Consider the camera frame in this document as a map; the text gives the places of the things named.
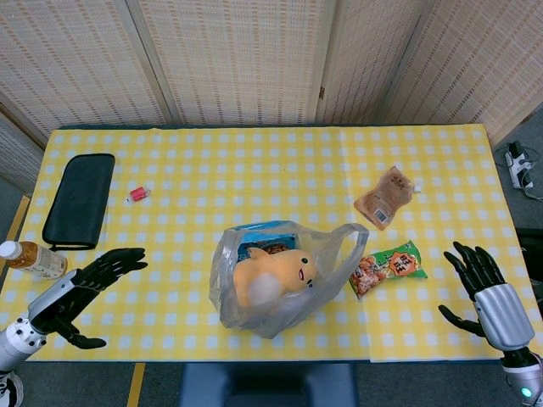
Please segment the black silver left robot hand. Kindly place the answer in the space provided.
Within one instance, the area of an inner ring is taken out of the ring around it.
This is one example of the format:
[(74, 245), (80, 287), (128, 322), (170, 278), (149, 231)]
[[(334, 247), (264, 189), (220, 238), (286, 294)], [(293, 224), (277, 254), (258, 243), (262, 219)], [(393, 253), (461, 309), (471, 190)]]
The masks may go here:
[(147, 267), (144, 257), (144, 248), (116, 248), (86, 267), (68, 272), (29, 304), (31, 326), (45, 336), (57, 333), (79, 349), (104, 347), (102, 338), (84, 336), (73, 320), (122, 276)]

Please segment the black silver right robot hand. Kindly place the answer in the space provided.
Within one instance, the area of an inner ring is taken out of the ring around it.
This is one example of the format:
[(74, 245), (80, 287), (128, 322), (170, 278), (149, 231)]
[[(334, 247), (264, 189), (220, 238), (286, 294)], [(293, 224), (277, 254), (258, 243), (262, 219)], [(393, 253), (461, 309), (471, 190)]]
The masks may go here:
[(453, 326), (485, 338), (503, 353), (528, 347), (535, 330), (515, 288), (505, 281), (494, 258), (480, 246), (470, 248), (455, 241), (453, 247), (458, 255), (445, 251), (445, 259), (454, 267), (478, 319), (463, 319), (443, 304), (438, 306), (439, 312)]

